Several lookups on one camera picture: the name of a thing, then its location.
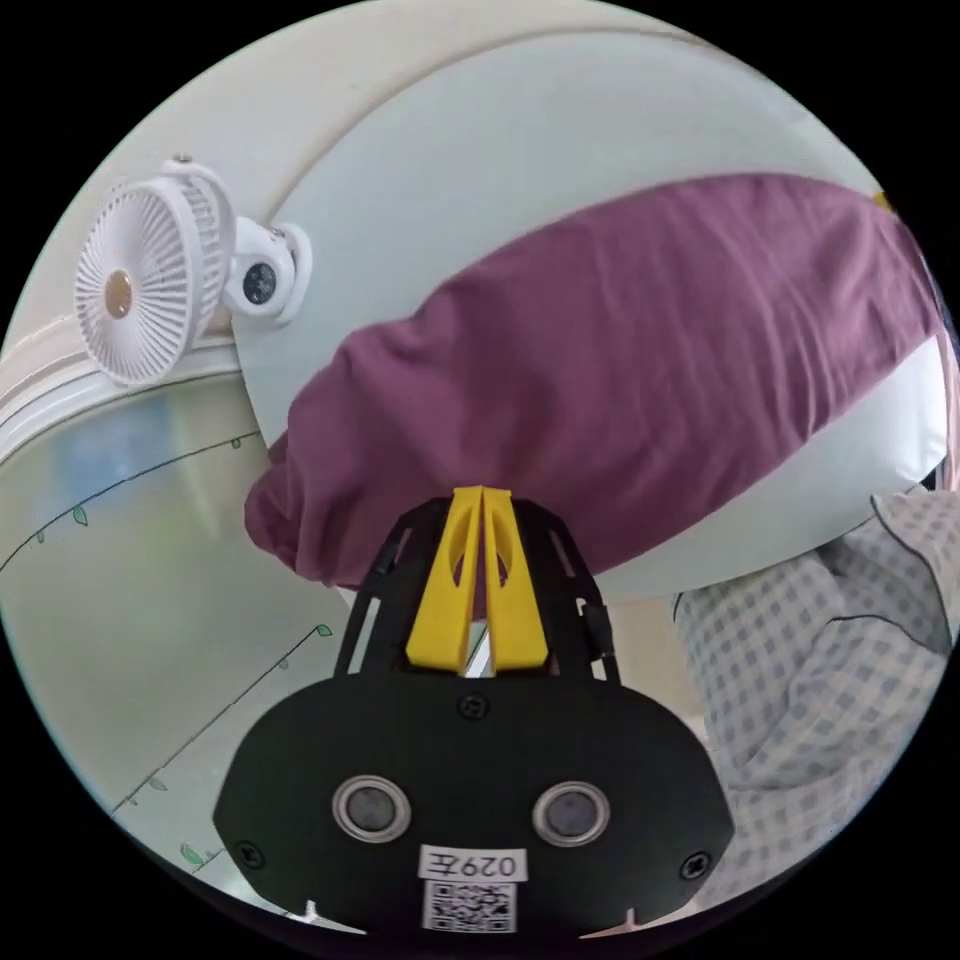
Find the white fan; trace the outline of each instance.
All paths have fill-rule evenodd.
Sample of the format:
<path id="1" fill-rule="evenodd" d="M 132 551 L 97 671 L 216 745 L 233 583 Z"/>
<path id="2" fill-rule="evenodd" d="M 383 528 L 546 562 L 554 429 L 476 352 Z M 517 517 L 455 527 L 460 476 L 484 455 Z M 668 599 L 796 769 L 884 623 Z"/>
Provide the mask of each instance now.
<path id="1" fill-rule="evenodd" d="M 179 157 L 112 190 L 80 254 L 74 315 L 94 363 L 119 384 L 144 386 L 173 370 L 221 302 L 289 322 L 312 271 L 303 230 L 236 216 L 220 178 Z"/>

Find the plaid fabric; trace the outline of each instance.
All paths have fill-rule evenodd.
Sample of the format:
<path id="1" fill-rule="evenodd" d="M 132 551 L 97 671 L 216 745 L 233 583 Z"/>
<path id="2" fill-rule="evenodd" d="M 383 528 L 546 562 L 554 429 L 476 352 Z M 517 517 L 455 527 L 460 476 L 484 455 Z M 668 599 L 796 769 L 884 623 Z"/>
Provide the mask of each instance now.
<path id="1" fill-rule="evenodd" d="M 676 601 L 736 825 L 706 909 L 857 815 L 899 760 L 960 632 L 960 497 L 911 491 L 819 550 Z"/>

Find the green leaf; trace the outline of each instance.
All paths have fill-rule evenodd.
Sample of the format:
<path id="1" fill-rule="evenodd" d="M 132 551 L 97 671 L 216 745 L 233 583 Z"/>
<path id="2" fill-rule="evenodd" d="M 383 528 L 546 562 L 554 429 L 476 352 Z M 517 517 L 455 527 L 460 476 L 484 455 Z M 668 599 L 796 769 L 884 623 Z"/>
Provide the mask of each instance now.
<path id="1" fill-rule="evenodd" d="M 201 857 L 200 854 L 197 853 L 197 851 L 194 850 L 189 843 L 180 844 L 180 856 L 182 856 L 187 863 L 192 863 L 195 867 L 203 866 L 203 857 Z"/>

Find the qr code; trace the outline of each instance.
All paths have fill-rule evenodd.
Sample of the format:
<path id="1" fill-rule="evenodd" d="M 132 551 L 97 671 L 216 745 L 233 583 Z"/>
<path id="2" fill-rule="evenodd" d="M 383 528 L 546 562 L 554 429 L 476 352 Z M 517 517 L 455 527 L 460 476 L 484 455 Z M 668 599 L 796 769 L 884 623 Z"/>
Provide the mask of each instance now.
<path id="1" fill-rule="evenodd" d="M 515 933 L 517 885 L 428 880 L 423 925 L 446 933 Z"/>

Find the purple cloth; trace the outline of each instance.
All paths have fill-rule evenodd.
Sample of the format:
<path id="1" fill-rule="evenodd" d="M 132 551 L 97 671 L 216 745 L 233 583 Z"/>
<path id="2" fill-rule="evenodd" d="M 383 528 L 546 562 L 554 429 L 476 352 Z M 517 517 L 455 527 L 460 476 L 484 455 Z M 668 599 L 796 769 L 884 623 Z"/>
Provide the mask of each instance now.
<path id="1" fill-rule="evenodd" d="M 484 484 L 562 517 L 600 573 L 757 483 L 939 323 L 910 233 L 860 194 L 758 174 L 623 197 L 351 334 L 247 531 L 356 588 L 400 514 Z"/>

